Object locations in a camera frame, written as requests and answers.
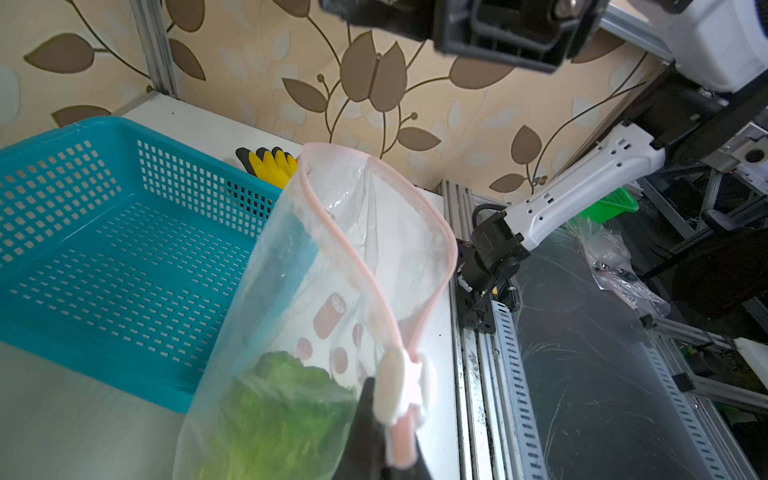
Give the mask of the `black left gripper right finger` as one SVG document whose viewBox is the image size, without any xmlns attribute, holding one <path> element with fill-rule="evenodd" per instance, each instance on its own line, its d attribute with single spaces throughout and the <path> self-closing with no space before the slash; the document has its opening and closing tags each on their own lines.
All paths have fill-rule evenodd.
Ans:
<svg viewBox="0 0 768 480">
<path fill-rule="evenodd" d="M 416 463 L 407 471 L 408 480 L 432 480 L 419 443 L 416 443 Z"/>
</svg>

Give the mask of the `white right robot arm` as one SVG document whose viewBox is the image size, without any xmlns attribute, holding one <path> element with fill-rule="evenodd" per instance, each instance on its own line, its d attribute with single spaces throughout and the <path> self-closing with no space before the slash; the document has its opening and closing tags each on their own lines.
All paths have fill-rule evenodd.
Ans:
<svg viewBox="0 0 768 480">
<path fill-rule="evenodd" d="M 347 23 L 415 40 L 458 59 L 551 73 L 595 36 L 603 1 L 325 1 Z M 556 228 L 659 170 L 719 148 L 767 104 L 763 1 L 638 1 L 671 65 L 584 159 L 522 204 L 474 221 L 460 246 L 458 321 L 490 333 L 492 291 Z"/>
</svg>

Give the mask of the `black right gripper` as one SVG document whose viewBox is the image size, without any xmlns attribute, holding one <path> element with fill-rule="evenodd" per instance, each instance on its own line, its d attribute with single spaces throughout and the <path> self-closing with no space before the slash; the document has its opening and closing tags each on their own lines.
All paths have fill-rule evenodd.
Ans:
<svg viewBox="0 0 768 480">
<path fill-rule="evenodd" d="M 358 27 L 416 41 L 444 54 L 551 74 L 592 40 L 607 0 L 322 1 Z"/>
</svg>

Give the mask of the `clear pink-zip dotted bag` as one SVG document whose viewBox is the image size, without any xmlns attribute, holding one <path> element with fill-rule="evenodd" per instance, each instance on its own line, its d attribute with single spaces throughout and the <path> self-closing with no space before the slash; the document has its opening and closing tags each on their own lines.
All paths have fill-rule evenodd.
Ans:
<svg viewBox="0 0 768 480">
<path fill-rule="evenodd" d="M 438 396 L 420 342 L 456 266 L 456 238 L 419 188 L 364 152 L 304 145 L 182 425 L 174 477 L 196 479 L 235 378 L 263 354 L 287 352 L 359 399 L 375 379 L 389 479 L 407 479 Z"/>
</svg>

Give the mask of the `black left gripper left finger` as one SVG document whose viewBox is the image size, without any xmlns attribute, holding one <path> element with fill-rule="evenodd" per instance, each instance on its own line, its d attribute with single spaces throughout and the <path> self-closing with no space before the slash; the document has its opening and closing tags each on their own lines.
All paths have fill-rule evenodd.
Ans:
<svg viewBox="0 0 768 480">
<path fill-rule="evenodd" d="M 373 413 L 375 379 L 367 378 L 333 480 L 389 479 L 383 426 Z"/>
</svg>

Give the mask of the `chinese cabbage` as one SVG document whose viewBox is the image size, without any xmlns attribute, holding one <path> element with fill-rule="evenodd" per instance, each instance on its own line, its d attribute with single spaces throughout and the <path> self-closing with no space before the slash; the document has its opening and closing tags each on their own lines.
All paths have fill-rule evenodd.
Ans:
<svg viewBox="0 0 768 480">
<path fill-rule="evenodd" d="M 263 354 L 219 407 L 196 479 L 329 479 L 359 396 L 287 352 Z"/>
</svg>

